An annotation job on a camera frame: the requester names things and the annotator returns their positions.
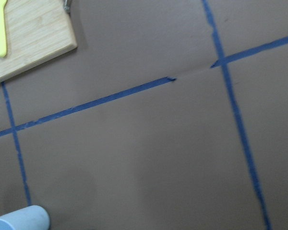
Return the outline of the light blue paper cup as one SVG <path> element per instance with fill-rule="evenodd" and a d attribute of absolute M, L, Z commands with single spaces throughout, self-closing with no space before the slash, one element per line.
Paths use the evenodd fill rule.
<path fill-rule="evenodd" d="M 0 216 L 0 230 L 49 230 L 50 217 L 41 206 L 29 206 Z"/>

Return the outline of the wooden cutting board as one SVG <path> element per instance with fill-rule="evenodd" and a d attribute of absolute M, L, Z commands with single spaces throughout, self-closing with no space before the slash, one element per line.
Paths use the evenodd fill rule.
<path fill-rule="evenodd" d="M 0 83 L 77 47 L 70 0 L 4 2 L 6 55 L 0 57 Z"/>

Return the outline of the yellow plastic knife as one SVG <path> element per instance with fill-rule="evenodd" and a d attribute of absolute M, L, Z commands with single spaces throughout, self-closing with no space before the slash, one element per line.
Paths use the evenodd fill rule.
<path fill-rule="evenodd" d="M 5 28 L 5 5 L 7 0 L 0 0 L 0 58 L 7 54 L 6 28 Z"/>

